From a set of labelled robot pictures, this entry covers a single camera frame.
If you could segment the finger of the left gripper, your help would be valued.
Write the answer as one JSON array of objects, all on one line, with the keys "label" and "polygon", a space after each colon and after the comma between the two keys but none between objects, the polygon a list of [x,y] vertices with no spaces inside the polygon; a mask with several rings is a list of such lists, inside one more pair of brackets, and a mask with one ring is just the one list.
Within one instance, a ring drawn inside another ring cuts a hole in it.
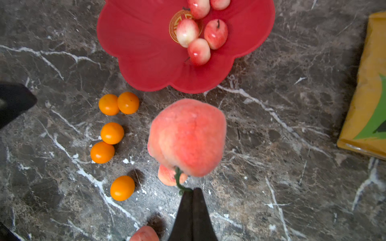
[{"label": "finger of the left gripper", "polygon": [[20,241],[5,225],[0,223],[0,240],[1,241]]},{"label": "finger of the left gripper", "polygon": [[1,129],[36,103],[36,96],[26,86],[1,82]]}]

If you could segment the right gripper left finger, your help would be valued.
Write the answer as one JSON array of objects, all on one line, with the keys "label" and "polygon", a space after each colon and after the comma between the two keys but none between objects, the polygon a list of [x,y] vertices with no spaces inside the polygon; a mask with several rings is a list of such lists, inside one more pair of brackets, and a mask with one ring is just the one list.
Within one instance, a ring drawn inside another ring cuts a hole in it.
[{"label": "right gripper left finger", "polygon": [[168,241],[193,240],[193,191],[182,195],[178,213]]}]

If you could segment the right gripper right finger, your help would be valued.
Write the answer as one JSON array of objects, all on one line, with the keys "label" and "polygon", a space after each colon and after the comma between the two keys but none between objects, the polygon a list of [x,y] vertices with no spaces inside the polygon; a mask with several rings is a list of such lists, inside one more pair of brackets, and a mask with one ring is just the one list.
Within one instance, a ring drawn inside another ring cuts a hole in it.
[{"label": "right gripper right finger", "polygon": [[218,241],[214,232],[203,192],[200,188],[193,190],[193,241]]}]

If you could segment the small red apple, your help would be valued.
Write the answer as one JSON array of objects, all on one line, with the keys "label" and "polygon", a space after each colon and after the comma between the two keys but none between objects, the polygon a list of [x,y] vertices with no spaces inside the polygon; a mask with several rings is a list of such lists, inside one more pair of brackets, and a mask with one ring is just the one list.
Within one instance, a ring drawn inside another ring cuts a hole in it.
[{"label": "small red apple", "polygon": [[204,29],[204,39],[212,50],[221,48],[228,38],[228,27],[220,19],[209,21]]},{"label": "small red apple", "polygon": [[230,2],[230,0],[210,0],[211,7],[218,11],[226,9]]},{"label": "small red apple", "polygon": [[211,49],[205,39],[198,38],[188,46],[188,55],[193,65],[206,64],[211,57]]}]

